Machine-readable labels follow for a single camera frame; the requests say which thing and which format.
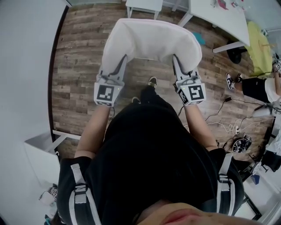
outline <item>white t-shirt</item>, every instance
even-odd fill
[[[267,78],[264,87],[265,92],[267,93],[267,98],[271,103],[277,101],[281,97],[276,93],[274,78]]]

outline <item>white stool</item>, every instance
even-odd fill
[[[128,18],[131,18],[132,11],[154,12],[154,19],[157,19],[162,10],[163,0],[127,0]]]

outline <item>black and white sneaker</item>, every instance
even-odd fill
[[[157,87],[157,78],[155,76],[152,76],[148,81],[148,86],[152,86],[156,89]]]
[[[237,83],[241,83],[242,80],[243,80],[243,75],[241,73],[239,73],[237,76]]]
[[[138,97],[133,97],[133,98],[132,98],[132,103],[135,103],[135,104],[140,104],[140,103],[141,103],[141,101],[139,100],[139,98],[138,98]]]
[[[225,79],[227,80],[227,86],[230,90],[234,89],[234,87],[232,87],[232,84],[234,84],[233,79],[231,78],[229,73],[226,73],[225,75]]]

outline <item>black baseboard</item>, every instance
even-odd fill
[[[54,58],[56,55],[56,50],[58,46],[58,39],[61,33],[61,28],[63,25],[63,22],[65,21],[65,17],[67,14],[69,7],[66,6],[65,10],[62,13],[60,22],[58,24],[58,29],[56,32],[56,35],[54,37],[54,44],[51,52],[51,57],[50,57],[50,65],[49,65],[49,77],[48,77],[48,113],[49,113],[49,123],[50,123],[50,131],[51,131],[51,136],[53,142],[56,140],[55,135],[53,134],[53,129],[54,129],[54,121],[53,121],[53,110],[52,110],[52,83],[53,83],[53,71],[54,71]]]

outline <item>table leg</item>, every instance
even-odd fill
[[[232,48],[237,48],[237,47],[242,47],[242,46],[245,46],[245,44],[238,41],[238,42],[234,42],[234,43],[231,43],[231,44],[224,45],[222,47],[215,48],[215,49],[213,49],[213,53],[218,53],[218,52],[221,52],[221,51],[226,51],[226,50],[229,50],[229,49],[232,49]]]
[[[158,11],[155,11],[155,13],[154,13],[154,19],[155,19],[155,20],[157,19],[158,14],[159,14],[159,12],[158,12]]]
[[[172,8],[172,11],[176,11],[177,8],[179,7],[179,4],[180,4],[181,0],[177,0],[176,3],[174,4],[173,8]]]
[[[130,7],[127,7],[128,18],[131,18]]]
[[[193,15],[191,15],[189,12],[187,12],[184,17],[179,21],[178,26],[184,26],[191,18]]]

